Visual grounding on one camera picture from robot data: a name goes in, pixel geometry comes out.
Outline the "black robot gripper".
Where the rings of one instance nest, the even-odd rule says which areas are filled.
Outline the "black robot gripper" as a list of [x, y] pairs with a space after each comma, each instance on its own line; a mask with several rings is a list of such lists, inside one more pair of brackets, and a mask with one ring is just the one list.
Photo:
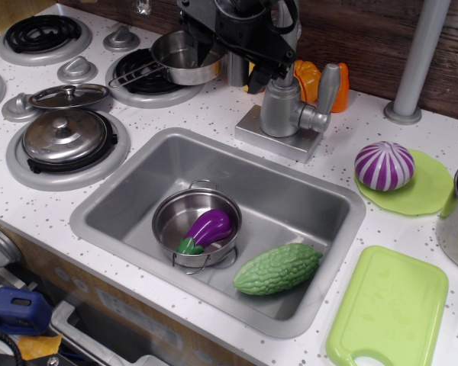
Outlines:
[[181, 22], [192, 35], [195, 61], [201, 65], [213, 44], [255, 64], [249, 74], [249, 94], [260, 93], [271, 80], [286, 77], [296, 60], [284, 38], [298, 25], [296, 1], [284, 1], [289, 24], [272, 19], [277, 1], [177, 1]]

